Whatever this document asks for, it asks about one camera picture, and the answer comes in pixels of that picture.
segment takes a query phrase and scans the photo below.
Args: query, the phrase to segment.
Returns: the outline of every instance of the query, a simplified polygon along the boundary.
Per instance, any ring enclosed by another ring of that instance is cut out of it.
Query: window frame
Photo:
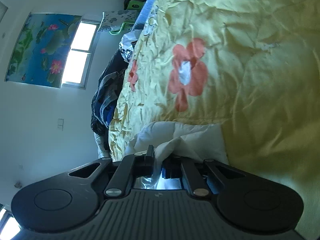
[[[3,209],[5,210],[5,213],[0,220],[0,234],[2,233],[2,230],[4,229],[5,225],[7,224],[9,218],[14,218],[12,213],[9,210],[5,209],[4,206],[2,208],[0,208],[0,211]]]
[[[96,50],[98,41],[99,41],[99,37],[100,37],[100,33],[98,33],[98,28],[101,22],[98,21],[92,21],[92,20],[86,20],[86,19],[82,19],[81,23],[88,23],[88,24],[95,24],[96,25],[96,30],[94,32],[94,35],[92,37],[91,40],[91,44],[88,50],[82,50],[82,49],[70,49],[73,51],[79,51],[79,52],[84,52],[87,53],[87,60],[84,64],[84,69],[83,69],[83,73],[82,73],[82,77],[81,77],[81,82],[80,83],[74,83],[74,82],[65,82],[62,83],[61,86],[63,87],[72,87],[72,88],[79,88],[79,89],[86,89],[87,86],[87,81],[88,81],[88,77],[89,77],[89,72],[91,69],[91,63],[93,60],[93,55],[94,52]]]

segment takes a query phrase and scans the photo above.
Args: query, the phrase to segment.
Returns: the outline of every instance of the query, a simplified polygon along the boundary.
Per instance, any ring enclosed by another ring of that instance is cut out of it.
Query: lotus painting
[[[9,63],[6,81],[60,88],[81,16],[30,14]]]

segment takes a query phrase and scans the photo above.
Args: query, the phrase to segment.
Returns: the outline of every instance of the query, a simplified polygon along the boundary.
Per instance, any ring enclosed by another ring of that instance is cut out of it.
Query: floral bedspread
[[[295,189],[320,235],[320,0],[156,0],[110,124],[222,123],[232,166]]]

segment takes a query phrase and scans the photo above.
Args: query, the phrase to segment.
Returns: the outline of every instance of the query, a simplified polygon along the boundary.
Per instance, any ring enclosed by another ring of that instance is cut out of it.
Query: window
[[[6,209],[0,210],[0,240],[10,240],[20,232],[18,222]]]
[[[85,88],[93,52],[98,42],[98,26],[98,23],[90,21],[82,21],[79,24],[62,76],[64,86]]]

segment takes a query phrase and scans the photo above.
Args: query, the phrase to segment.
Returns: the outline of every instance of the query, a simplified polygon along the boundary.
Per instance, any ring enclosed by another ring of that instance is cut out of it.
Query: metal screw
[[[209,194],[209,191],[205,188],[197,188],[197,189],[195,189],[193,194],[195,194],[198,197],[205,197]]]
[[[106,195],[109,197],[118,197],[122,194],[122,191],[118,188],[110,188],[106,190]]]

